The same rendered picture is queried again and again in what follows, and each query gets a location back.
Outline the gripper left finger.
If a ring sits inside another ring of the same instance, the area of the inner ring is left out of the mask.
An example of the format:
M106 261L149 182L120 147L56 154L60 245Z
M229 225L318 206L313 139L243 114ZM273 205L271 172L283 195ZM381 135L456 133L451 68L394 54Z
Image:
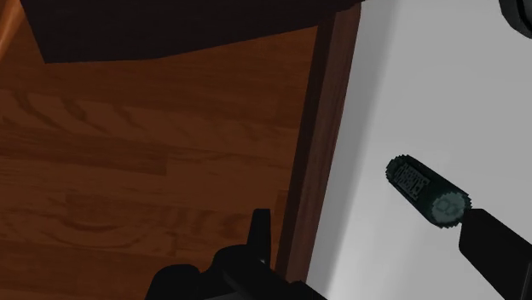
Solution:
M300 280L282 279L270 258L270 210L256 209L244 245L217 251L204 272L190 264L162 268L144 300L327 300Z

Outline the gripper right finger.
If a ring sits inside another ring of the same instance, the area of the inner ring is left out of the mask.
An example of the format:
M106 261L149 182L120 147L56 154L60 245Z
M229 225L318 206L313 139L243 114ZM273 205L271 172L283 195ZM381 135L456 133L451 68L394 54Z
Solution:
M459 249L504 300L532 300L532 244L486 210L465 213Z

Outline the dark green ribbed cylinder can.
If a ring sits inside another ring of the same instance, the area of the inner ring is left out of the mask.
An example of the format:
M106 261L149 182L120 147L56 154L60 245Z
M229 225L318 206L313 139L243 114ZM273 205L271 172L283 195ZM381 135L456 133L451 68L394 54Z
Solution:
M469 194L410 155L394 157L385 168L388 182L428 222L452 228L471 208Z

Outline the white table with brown edge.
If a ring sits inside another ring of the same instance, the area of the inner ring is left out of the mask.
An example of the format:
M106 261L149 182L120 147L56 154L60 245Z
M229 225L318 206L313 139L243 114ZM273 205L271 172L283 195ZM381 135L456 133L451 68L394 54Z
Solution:
M280 271L327 300L502 300L385 166L414 156L532 242L532 38L498 0L366 0L315 64Z

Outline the dark round object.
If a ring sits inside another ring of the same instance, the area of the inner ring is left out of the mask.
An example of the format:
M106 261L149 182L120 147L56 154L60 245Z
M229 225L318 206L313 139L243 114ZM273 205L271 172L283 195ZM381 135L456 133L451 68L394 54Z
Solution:
M532 39L532 0L498 0L500 12L508 25Z

